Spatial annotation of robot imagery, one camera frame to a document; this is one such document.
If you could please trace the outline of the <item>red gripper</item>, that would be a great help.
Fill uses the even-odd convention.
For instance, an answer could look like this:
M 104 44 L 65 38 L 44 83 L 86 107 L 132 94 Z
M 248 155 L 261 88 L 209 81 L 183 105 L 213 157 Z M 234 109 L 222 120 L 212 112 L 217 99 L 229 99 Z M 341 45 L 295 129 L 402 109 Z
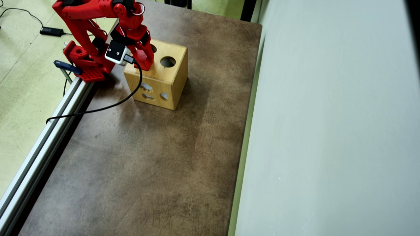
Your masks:
M 150 32 L 142 22 L 143 15 L 123 15 L 118 18 L 117 25 L 111 31 L 111 44 L 137 47 L 138 49 L 132 49 L 135 61 L 139 66 L 151 66 L 154 62 L 154 52 L 150 43 Z

